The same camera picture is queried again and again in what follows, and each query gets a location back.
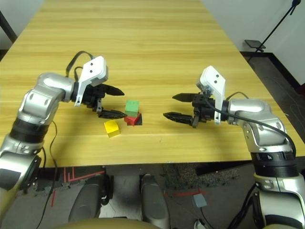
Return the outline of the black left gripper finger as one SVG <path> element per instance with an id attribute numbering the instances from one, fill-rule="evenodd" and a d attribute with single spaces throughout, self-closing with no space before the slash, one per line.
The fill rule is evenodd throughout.
<path id="1" fill-rule="evenodd" d="M 121 91 L 119 88 L 114 86 L 102 84 L 102 88 L 105 94 L 112 95 L 112 96 L 123 96 L 124 92 Z"/>
<path id="2" fill-rule="evenodd" d="M 104 118 L 104 119 L 121 119 L 125 118 L 127 115 L 121 111 L 116 111 L 116 110 L 102 110 L 97 113 L 99 118 Z"/>

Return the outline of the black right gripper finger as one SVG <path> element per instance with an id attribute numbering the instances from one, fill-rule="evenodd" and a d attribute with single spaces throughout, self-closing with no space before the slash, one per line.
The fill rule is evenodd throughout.
<path id="1" fill-rule="evenodd" d="M 197 117 L 192 117 L 191 115 L 181 114 L 181 113 L 177 113 L 177 112 L 163 113 L 163 116 L 171 121 L 174 121 L 177 123 L 182 123 L 182 124 L 187 124 L 187 125 L 192 126 L 193 128 L 196 128 L 199 123 Z"/>
<path id="2" fill-rule="evenodd" d="M 174 95 L 172 98 L 180 102 L 192 102 L 196 96 L 197 94 L 193 93 L 179 93 Z"/>

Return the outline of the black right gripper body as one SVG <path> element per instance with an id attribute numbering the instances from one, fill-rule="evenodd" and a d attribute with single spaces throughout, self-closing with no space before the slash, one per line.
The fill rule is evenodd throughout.
<path id="1" fill-rule="evenodd" d="M 193 113 L 194 119 L 198 122 L 206 123 L 207 121 L 214 120 L 214 109 L 211 106 L 215 105 L 215 100 L 211 98 L 210 94 L 196 94 L 193 99 Z"/>

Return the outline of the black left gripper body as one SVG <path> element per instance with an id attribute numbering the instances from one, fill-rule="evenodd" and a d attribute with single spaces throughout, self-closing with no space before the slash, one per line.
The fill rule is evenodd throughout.
<path id="1" fill-rule="evenodd" d="M 94 112 L 102 111 L 102 98 L 105 96 L 103 85 L 88 85 L 82 97 L 82 104 L 91 108 Z"/>

